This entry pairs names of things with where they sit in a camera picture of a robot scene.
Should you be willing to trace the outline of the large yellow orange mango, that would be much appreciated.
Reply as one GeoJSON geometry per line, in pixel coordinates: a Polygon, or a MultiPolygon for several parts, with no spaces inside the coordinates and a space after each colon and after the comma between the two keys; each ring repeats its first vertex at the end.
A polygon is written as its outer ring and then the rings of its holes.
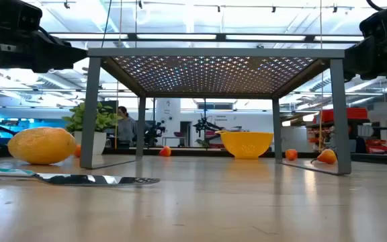
{"type": "Polygon", "coordinates": [[[63,128],[38,127],[14,135],[7,148],[12,157],[32,165],[50,165],[74,154],[75,138],[63,128]]]}

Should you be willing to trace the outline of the potted green plant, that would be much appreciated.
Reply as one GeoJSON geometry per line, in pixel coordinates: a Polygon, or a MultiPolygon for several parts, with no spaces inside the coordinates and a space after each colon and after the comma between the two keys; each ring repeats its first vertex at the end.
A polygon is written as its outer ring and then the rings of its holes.
{"type": "MultiPolygon", "coordinates": [[[[75,142],[81,145],[85,104],[80,103],[71,108],[70,112],[70,116],[62,117],[66,122],[65,129],[75,137],[75,142]]],[[[94,121],[93,155],[101,155],[103,153],[109,129],[115,128],[117,121],[120,119],[121,117],[114,111],[113,107],[103,105],[101,102],[97,103],[94,121]]]]}

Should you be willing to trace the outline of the black aluminium table frame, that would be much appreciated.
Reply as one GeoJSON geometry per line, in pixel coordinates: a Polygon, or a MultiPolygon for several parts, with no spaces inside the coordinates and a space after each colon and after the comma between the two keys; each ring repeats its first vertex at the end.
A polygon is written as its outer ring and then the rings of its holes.
{"type": "MultiPolygon", "coordinates": [[[[160,149],[145,149],[144,155],[158,155],[160,149]]],[[[104,149],[103,155],[135,155],[136,149],[104,149]]],[[[319,153],[298,152],[299,159],[316,158],[319,153]]],[[[10,157],[7,148],[0,148],[0,157],[10,157]]],[[[233,157],[228,151],[212,150],[212,149],[171,149],[171,156],[190,156],[190,157],[233,157]]],[[[260,156],[261,158],[274,158],[275,154],[272,151],[266,151],[260,156]]],[[[387,165],[387,155],[380,154],[363,154],[352,153],[351,160],[364,163],[377,163],[387,165]]]]}

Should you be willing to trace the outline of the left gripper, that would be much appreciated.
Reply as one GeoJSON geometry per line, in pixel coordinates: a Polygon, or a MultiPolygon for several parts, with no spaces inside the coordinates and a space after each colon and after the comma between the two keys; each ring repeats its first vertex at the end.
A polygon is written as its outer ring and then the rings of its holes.
{"type": "Polygon", "coordinates": [[[48,35],[43,28],[25,31],[0,26],[0,69],[31,69],[35,73],[46,73],[72,69],[76,62],[86,57],[85,49],[48,35]],[[47,42],[45,63],[41,63],[40,55],[47,42]]]}

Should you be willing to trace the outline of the black overhead rail beam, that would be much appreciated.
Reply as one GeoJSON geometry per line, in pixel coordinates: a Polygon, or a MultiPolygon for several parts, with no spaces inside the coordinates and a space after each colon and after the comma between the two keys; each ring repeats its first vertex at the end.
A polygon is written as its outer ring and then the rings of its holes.
{"type": "Polygon", "coordinates": [[[283,42],[283,43],[356,43],[359,35],[318,34],[228,34],[228,33],[75,33],[53,32],[51,35],[68,41],[127,40],[140,42],[283,42]]]}

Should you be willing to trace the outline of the grey perforated metal shelf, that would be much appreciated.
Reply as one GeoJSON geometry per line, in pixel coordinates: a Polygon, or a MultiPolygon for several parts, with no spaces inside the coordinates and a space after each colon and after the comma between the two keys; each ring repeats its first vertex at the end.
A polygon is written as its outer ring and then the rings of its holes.
{"type": "Polygon", "coordinates": [[[85,113],[83,119],[83,133],[81,140],[81,167],[92,169],[92,149],[97,107],[97,92],[100,68],[120,81],[133,91],[140,99],[138,108],[138,121],[145,123],[145,101],[148,97],[216,97],[215,91],[193,93],[183,91],[156,92],[147,91],[136,84],[123,68],[116,63],[117,57],[287,57],[287,58],[313,58],[315,62],[301,70],[289,82],[271,94],[255,93],[229,93],[228,98],[243,99],[270,99],[272,101],[273,131],[275,132],[274,147],[276,163],[283,163],[282,140],[280,124],[279,99],[291,92],[325,69],[331,70],[331,84],[334,107],[334,122],[337,128],[335,136],[337,145],[337,165],[333,175],[349,175],[351,173],[351,155],[348,147],[347,109],[345,101],[345,86],[343,80],[343,50],[331,49],[253,49],[253,48],[91,48],[87,52],[89,57],[89,70],[87,78],[87,91],[85,97],[85,113]]]}

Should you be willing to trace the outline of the yellow plastic colander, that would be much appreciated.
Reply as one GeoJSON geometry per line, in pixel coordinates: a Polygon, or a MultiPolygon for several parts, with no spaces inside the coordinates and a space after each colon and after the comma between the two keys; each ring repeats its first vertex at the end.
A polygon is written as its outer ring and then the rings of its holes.
{"type": "Polygon", "coordinates": [[[216,131],[224,148],[235,159],[258,159],[270,147],[272,132],[216,131]]]}

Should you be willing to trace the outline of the person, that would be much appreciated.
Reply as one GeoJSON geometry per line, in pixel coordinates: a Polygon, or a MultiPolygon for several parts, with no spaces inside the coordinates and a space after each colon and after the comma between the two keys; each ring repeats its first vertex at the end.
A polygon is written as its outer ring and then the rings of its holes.
{"type": "Polygon", "coordinates": [[[125,147],[130,147],[134,144],[134,137],[136,136],[136,121],[129,115],[126,107],[118,106],[117,111],[118,115],[121,117],[121,119],[118,120],[118,142],[125,147]]]}

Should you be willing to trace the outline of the small orange yellow pear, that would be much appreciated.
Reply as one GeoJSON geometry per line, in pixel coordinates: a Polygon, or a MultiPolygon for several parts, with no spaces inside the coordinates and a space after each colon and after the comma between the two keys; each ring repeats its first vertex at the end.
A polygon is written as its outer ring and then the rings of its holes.
{"type": "Polygon", "coordinates": [[[337,162],[337,156],[332,149],[323,150],[319,156],[311,161],[311,163],[319,161],[326,164],[335,164],[337,162]]]}

